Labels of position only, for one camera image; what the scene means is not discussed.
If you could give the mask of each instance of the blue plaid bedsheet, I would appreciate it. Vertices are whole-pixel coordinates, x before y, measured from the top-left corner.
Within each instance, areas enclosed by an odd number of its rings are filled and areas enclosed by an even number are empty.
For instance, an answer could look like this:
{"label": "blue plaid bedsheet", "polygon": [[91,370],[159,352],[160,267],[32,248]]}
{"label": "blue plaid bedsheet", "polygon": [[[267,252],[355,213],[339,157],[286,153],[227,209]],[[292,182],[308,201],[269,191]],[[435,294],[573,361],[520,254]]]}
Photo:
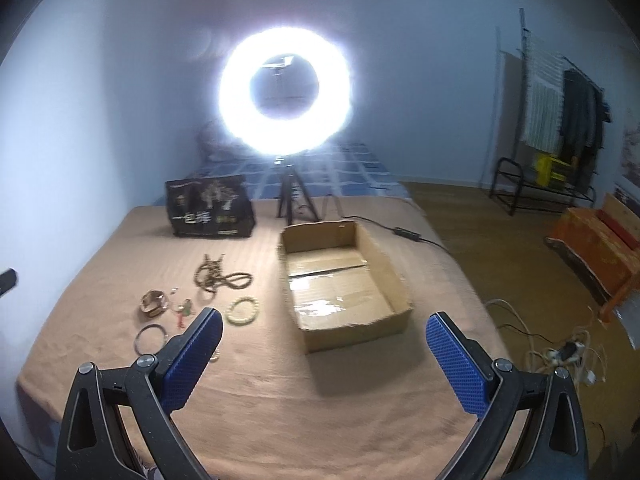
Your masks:
{"label": "blue plaid bedsheet", "polygon": [[[311,196],[397,196],[409,193],[361,142],[326,142],[322,146],[287,158]],[[272,156],[208,162],[189,178],[243,174],[249,198],[277,198],[280,177]]]}

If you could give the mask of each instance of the textured blue pad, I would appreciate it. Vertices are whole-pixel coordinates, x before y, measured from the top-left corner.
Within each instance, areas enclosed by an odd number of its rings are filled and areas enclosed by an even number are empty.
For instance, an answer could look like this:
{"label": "textured blue pad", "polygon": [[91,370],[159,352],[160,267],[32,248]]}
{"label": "textured blue pad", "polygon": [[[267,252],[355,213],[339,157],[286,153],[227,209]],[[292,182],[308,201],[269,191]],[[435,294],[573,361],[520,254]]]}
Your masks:
{"label": "textured blue pad", "polygon": [[187,403],[221,338],[222,316],[217,310],[212,310],[162,379],[159,400],[167,415]]}
{"label": "textured blue pad", "polygon": [[435,314],[427,322],[427,345],[467,413],[489,409],[488,383],[446,324]]}

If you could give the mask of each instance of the black package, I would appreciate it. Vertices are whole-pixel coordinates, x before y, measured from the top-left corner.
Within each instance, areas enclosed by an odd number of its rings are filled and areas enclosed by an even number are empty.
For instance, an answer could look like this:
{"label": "black package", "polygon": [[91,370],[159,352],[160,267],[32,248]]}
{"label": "black package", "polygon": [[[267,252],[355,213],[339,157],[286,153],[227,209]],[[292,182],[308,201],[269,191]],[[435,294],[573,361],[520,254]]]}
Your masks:
{"label": "black package", "polygon": [[187,178],[164,185],[166,212],[176,236],[251,236],[254,208],[244,188],[243,175]]}

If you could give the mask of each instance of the open cardboard box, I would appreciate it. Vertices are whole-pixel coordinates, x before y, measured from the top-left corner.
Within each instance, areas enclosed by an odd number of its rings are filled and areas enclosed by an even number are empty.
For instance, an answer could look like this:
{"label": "open cardboard box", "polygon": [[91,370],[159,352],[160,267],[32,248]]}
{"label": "open cardboard box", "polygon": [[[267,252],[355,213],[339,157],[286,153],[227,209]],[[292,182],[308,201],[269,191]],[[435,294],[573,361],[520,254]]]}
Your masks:
{"label": "open cardboard box", "polygon": [[287,227],[280,261],[287,307],[307,352],[403,332],[412,304],[391,260],[352,221]]}

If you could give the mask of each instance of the metal screw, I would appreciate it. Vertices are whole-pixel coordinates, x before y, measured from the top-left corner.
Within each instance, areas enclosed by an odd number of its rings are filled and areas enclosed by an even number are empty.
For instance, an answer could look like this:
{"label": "metal screw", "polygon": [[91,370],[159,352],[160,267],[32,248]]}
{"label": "metal screw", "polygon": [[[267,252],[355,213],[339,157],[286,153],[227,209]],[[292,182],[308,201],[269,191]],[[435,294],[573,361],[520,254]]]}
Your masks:
{"label": "metal screw", "polygon": [[566,379],[569,376],[569,370],[566,368],[556,368],[556,375],[561,379]]}
{"label": "metal screw", "polygon": [[94,364],[93,363],[82,363],[79,367],[78,367],[78,371],[82,374],[85,375],[87,373],[89,373],[91,370],[94,369]]}
{"label": "metal screw", "polygon": [[146,368],[148,366],[151,366],[155,362],[155,360],[156,358],[153,355],[144,354],[137,358],[136,364],[140,367]]}
{"label": "metal screw", "polygon": [[511,361],[507,359],[496,359],[495,367],[498,368],[501,372],[511,372],[513,370],[513,365]]}

